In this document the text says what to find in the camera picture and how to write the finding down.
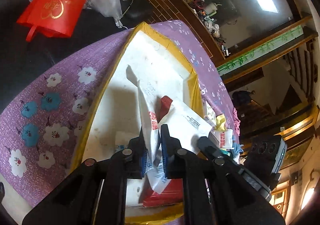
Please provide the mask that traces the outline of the white plastic mailer bag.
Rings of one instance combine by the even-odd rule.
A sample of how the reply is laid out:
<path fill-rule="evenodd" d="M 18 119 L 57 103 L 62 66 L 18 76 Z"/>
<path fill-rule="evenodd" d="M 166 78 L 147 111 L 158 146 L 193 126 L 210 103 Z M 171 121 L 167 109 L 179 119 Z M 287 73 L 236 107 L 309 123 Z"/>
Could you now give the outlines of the white plastic mailer bag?
<path fill-rule="evenodd" d="M 146 170 L 148 180 L 152 190 L 161 194 L 170 182 L 164 174 L 164 157 L 160 150 L 161 126 L 166 124 L 170 134 L 180 141 L 182 148 L 195 154 L 200 151 L 196 145 L 197 140 L 208 136 L 212 127 L 178 97 L 172 98 L 169 112 L 159 121 L 155 108 L 158 99 L 157 89 L 148 81 L 138 78 L 131 66 L 127 66 L 126 77 L 138 90 L 142 133 L 148 150 Z"/>

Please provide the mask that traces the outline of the white towel red print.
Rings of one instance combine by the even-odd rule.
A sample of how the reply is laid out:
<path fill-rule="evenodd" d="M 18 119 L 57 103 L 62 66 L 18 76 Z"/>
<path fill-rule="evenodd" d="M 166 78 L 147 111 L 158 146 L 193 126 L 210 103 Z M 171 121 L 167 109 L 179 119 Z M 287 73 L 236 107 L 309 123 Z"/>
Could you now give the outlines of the white towel red print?
<path fill-rule="evenodd" d="M 209 139 L 218 147 L 223 149 L 233 149 L 233 130 L 226 129 L 211 130 Z"/>

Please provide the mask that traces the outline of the yellow cloth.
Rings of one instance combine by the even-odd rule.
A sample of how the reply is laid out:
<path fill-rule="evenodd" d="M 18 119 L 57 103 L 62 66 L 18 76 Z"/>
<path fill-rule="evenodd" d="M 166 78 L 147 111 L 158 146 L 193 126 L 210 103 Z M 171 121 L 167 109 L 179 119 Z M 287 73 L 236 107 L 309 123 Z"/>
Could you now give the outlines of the yellow cloth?
<path fill-rule="evenodd" d="M 215 126 L 216 130 L 218 131 L 226 130 L 225 124 L 226 124 L 226 117 L 224 114 L 220 114 L 216 116 L 216 126 Z"/>

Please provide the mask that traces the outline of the blue towel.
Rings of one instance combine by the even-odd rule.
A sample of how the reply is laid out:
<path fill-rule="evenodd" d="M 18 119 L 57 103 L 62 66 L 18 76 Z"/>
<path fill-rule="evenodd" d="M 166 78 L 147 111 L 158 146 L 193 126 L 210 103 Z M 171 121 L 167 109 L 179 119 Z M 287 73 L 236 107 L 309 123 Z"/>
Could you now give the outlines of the blue towel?
<path fill-rule="evenodd" d="M 237 156 L 240 156 L 243 153 L 242 144 L 239 144 L 236 142 L 234 136 L 232 137 L 233 144 L 231 149 L 231 155 L 233 158 L 236 158 Z"/>

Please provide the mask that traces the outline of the lemon print tissue pack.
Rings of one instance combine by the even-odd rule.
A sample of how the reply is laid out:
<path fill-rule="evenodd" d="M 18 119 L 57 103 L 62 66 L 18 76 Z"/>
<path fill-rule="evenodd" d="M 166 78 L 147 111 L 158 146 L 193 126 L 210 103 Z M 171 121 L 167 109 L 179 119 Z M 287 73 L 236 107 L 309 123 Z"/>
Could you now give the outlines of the lemon print tissue pack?
<path fill-rule="evenodd" d="M 203 101 L 204 120 L 212 127 L 216 126 L 216 114 L 207 101 Z"/>

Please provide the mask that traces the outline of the red box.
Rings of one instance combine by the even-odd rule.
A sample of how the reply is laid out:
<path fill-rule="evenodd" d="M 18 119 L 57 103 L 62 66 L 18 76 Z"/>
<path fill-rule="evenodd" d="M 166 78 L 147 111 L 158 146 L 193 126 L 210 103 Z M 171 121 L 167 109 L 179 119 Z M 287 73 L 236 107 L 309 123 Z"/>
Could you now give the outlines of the red box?
<path fill-rule="evenodd" d="M 143 196 L 144 207 L 160 207 L 183 201 L 182 179 L 167 179 L 163 168 L 161 146 L 153 167 L 146 172 L 149 185 Z"/>

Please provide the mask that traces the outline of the pink cloth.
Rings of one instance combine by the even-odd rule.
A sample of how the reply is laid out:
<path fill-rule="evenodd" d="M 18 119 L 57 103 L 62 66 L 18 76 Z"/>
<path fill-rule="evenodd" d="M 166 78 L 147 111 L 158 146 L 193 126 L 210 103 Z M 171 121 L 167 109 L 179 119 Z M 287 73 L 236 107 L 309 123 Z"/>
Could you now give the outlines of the pink cloth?
<path fill-rule="evenodd" d="M 235 130 L 235 133 L 238 136 L 240 136 L 240 123 L 241 123 L 241 121 L 238 118 L 238 113 L 237 113 L 237 110 L 236 110 L 235 107 L 233 108 L 233 118 L 234 118 L 234 130 Z"/>

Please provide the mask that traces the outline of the yellow taped cardboard box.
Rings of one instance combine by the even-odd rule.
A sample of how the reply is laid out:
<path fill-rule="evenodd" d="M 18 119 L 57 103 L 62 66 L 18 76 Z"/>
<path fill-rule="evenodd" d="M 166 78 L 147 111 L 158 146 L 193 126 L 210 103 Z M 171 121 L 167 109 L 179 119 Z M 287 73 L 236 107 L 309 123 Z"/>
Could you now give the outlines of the yellow taped cardboard box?
<path fill-rule="evenodd" d="M 71 163 L 72 170 L 90 152 L 95 159 L 111 157 L 116 141 L 128 142 L 143 129 L 139 90 L 130 77 L 146 85 L 150 107 L 159 116 L 161 98 L 184 102 L 203 115 L 197 73 L 187 59 L 201 45 L 182 21 L 141 23 L 115 50 L 112 62 L 88 111 L 83 133 Z"/>

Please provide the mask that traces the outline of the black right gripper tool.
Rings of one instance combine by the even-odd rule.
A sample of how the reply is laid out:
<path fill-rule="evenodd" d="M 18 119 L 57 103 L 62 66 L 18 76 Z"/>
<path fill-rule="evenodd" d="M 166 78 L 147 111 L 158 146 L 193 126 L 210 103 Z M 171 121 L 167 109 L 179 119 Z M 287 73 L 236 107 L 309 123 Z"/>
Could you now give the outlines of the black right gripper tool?
<path fill-rule="evenodd" d="M 263 198 L 271 200 L 271 192 L 281 178 L 279 169 L 287 150 L 287 144 L 281 135 L 254 138 L 243 165 L 223 154 L 207 137 L 201 137 L 197 146 L 209 161 L 223 166 L 228 174 L 238 174 Z"/>

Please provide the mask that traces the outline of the purple floral tablecloth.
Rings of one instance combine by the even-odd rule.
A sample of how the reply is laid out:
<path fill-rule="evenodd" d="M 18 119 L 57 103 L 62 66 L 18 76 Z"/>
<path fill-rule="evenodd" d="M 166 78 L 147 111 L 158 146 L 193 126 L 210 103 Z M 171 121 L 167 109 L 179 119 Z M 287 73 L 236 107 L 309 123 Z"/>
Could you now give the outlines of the purple floral tablecloth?
<path fill-rule="evenodd" d="M 97 41 L 38 77 L 1 114 L 1 174 L 32 207 L 70 172 L 97 88 L 124 44 L 125 30 Z M 233 103 L 206 51 L 189 49 L 202 102 L 224 114 L 234 130 Z"/>

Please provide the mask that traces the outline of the white mug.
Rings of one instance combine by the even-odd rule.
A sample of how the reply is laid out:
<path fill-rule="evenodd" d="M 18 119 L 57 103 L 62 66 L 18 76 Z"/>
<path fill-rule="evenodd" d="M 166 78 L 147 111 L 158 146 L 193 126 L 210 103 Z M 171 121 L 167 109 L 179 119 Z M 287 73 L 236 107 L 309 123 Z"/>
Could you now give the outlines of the white mug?
<path fill-rule="evenodd" d="M 216 14 L 219 6 L 221 6 L 221 4 L 210 3 L 206 7 L 204 7 L 203 10 L 207 15 L 212 16 Z"/>

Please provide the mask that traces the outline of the wooden cabinet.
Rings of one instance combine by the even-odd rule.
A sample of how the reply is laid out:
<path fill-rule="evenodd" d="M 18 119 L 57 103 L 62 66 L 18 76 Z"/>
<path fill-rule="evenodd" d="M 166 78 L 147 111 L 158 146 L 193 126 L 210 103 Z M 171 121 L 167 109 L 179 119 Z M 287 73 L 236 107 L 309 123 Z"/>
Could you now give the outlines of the wooden cabinet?
<path fill-rule="evenodd" d="M 225 62 L 226 58 L 221 48 L 185 0 L 147 0 L 147 2 L 152 6 L 152 14 L 146 20 L 147 23 L 160 23 L 169 20 L 183 21 L 193 32 L 215 66 L 221 66 Z"/>

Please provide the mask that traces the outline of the red gift bag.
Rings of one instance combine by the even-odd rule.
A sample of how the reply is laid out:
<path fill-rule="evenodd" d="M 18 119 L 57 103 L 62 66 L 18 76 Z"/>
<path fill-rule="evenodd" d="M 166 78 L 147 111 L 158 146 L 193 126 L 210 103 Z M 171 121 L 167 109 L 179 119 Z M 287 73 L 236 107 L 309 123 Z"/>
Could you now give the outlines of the red gift bag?
<path fill-rule="evenodd" d="M 17 23 L 30 28 L 27 42 L 37 33 L 70 38 L 85 3 L 86 0 L 32 0 Z"/>

